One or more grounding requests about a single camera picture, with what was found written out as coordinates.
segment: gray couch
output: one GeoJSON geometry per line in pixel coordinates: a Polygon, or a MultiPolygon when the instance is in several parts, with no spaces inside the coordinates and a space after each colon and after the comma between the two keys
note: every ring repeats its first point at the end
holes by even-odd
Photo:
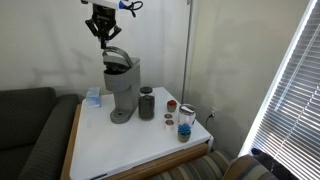
{"type": "Polygon", "coordinates": [[[0,91],[0,179],[59,179],[78,103],[53,88],[0,91]]]}

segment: window blinds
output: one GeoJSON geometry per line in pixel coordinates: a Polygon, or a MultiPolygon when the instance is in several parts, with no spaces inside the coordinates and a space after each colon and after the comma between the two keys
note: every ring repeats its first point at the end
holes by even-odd
{"type": "Polygon", "coordinates": [[[300,179],[320,179],[320,2],[285,67],[253,147],[300,179]]]}

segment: sofa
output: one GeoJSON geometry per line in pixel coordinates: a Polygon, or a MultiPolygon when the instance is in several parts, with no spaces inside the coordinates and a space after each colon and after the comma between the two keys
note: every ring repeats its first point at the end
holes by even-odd
{"type": "Polygon", "coordinates": [[[179,165],[150,180],[273,180],[277,179],[253,156],[233,158],[228,150],[222,149],[179,165]]]}
{"type": "Polygon", "coordinates": [[[77,104],[50,87],[0,91],[0,179],[59,179],[77,104]]]}

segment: metal canister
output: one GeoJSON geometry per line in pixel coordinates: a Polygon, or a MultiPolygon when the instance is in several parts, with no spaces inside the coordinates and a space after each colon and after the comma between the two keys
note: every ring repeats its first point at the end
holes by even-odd
{"type": "Polygon", "coordinates": [[[196,118],[196,109],[191,104],[181,104],[179,107],[179,124],[188,124],[193,126],[196,118]]]}

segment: gray coffee maker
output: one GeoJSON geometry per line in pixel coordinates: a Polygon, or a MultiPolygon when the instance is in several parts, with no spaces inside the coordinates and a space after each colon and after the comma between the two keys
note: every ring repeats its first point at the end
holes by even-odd
{"type": "Polygon", "coordinates": [[[130,58],[122,49],[109,46],[103,52],[103,63],[106,65],[106,89],[114,93],[115,109],[110,114],[111,121],[115,124],[125,123],[138,105],[140,59],[130,58]],[[108,52],[122,57],[110,56],[108,52]]]}

